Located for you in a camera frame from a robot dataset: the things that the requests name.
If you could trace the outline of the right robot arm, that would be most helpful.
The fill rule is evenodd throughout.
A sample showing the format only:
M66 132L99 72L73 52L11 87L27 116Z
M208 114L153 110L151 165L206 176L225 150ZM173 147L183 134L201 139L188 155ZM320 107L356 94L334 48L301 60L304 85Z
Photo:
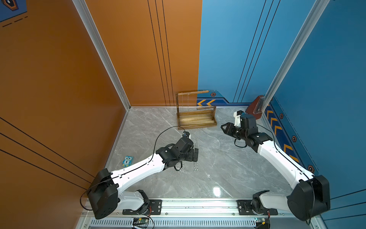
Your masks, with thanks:
M282 174L292 189L290 195L273 194L268 190L253 195L248 210L255 215L270 215L270 209L291 212L307 221L331 209L330 184L322 175L315 176L287 155L273 136L258 130L253 115L241 110L234 113L235 122L221 125L222 131L237 140L244 140Z

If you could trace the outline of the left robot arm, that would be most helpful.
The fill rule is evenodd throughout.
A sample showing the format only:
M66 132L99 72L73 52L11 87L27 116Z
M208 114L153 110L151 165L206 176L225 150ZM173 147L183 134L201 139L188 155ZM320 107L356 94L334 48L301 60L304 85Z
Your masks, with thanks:
M198 156L199 149L194 147L189 137L183 135L177 143L157 149L152 156L137 164L112 172L103 169L85 191L90 210L95 219L109 216L118 207L145 214L150 204L147 194L141 189L131 192L128 188L169 168L178 170L177 165L182 165L184 161L197 162Z

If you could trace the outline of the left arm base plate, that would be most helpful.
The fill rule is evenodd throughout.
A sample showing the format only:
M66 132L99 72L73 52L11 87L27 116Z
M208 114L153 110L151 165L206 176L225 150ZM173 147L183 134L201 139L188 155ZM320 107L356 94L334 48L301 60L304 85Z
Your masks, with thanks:
M161 215L162 203L161 199L151 199L138 210L123 210L123 215Z

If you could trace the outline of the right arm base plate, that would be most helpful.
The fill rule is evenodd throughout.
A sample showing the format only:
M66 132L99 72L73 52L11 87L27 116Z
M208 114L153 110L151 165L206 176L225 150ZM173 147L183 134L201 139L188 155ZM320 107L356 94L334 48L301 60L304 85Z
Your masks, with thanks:
M277 209L266 209L257 201L240 199L236 201L239 215L241 216L277 216Z

